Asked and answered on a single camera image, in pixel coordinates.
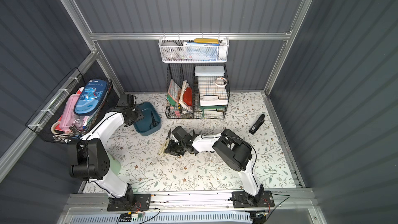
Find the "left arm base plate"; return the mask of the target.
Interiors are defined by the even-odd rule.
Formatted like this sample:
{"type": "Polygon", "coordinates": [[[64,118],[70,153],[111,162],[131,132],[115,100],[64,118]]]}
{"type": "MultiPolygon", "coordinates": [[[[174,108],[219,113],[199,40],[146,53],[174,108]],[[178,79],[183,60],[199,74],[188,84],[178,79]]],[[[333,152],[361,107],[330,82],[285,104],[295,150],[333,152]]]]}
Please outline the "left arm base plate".
{"type": "Polygon", "coordinates": [[[132,199],[108,198],[108,212],[135,212],[149,210],[151,194],[137,194],[132,199]]]}

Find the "cream handled scissors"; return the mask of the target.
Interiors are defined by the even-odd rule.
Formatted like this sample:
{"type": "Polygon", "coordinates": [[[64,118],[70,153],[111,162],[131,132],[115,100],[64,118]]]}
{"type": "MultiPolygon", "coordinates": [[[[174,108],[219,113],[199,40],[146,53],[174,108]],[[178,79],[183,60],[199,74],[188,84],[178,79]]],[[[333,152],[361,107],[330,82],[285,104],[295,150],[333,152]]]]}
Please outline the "cream handled scissors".
{"type": "Polygon", "coordinates": [[[159,150],[157,152],[157,155],[163,156],[165,154],[165,150],[166,150],[166,148],[168,147],[168,145],[170,143],[171,136],[172,136],[172,130],[170,129],[168,134],[167,134],[166,140],[163,142],[163,144],[159,148],[159,150]]]}

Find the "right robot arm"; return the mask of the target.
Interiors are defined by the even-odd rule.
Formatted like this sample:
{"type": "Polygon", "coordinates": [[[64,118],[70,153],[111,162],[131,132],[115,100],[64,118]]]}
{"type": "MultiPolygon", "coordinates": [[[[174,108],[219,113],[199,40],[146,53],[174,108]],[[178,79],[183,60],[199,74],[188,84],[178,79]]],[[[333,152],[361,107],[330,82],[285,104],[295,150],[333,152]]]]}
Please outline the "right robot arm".
{"type": "Polygon", "coordinates": [[[233,200],[257,207],[262,200],[264,186],[255,174],[257,154],[252,154],[254,151],[252,145],[229,129],[215,135],[204,135],[195,132],[190,134],[183,127],[177,126],[174,130],[169,130],[163,150],[158,154],[180,157],[186,153],[216,153],[231,170],[238,173],[243,184],[243,198],[240,200],[233,197],[233,200]]]}

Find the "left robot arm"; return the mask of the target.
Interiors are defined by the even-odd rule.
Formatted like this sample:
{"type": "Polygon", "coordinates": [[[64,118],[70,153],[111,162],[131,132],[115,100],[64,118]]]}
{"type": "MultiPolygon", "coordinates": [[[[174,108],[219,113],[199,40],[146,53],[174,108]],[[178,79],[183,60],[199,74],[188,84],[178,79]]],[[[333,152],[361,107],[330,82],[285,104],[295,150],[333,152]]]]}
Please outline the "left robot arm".
{"type": "Polygon", "coordinates": [[[136,96],[121,95],[117,106],[110,109],[91,131],[68,144],[71,177],[95,183],[107,192],[111,204],[132,205],[135,202],[131,185],[112,171],[104,143],[120,126],[129,127],[144,118],[136,106],[136,96]]]}

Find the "teal plastic storage box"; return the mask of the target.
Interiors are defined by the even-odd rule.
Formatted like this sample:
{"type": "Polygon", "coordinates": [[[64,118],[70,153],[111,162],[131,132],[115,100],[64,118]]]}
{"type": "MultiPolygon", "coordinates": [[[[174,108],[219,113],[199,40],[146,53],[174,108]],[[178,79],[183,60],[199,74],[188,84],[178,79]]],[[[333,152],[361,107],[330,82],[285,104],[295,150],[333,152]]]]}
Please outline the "teal plastic storage box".
{"type": "Polygon", "coordinates": [[[142,104],[137,106],[138,109],[140,109],[144,115],[144,119],[140,120],[136,123],[133,124],[135,130],[137,131],[138,134],[142,136],[149,136],[161,128],[161,118],[156,111],[155,107],[150,103],[150,102],[143,102],[142,104]],[[159,123],[155,128],[150,129],[150,123],[151,123],[151,112],[153,112],[154,117],[156,121],[159,123]]]}

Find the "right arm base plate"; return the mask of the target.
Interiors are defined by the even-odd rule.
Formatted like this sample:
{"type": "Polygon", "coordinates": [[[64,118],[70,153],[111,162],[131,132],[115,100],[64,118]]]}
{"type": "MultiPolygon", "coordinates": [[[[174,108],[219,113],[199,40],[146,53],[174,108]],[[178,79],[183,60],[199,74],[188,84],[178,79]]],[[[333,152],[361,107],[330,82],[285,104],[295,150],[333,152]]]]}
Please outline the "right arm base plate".
{"type": "Polygon", "coordinates": [[[251,196],[244,191],[232,192],[230,200],[234,208],[270,208],[275,206],[274,197],[270,191],[263,191],[261,195],[251,196]]]}

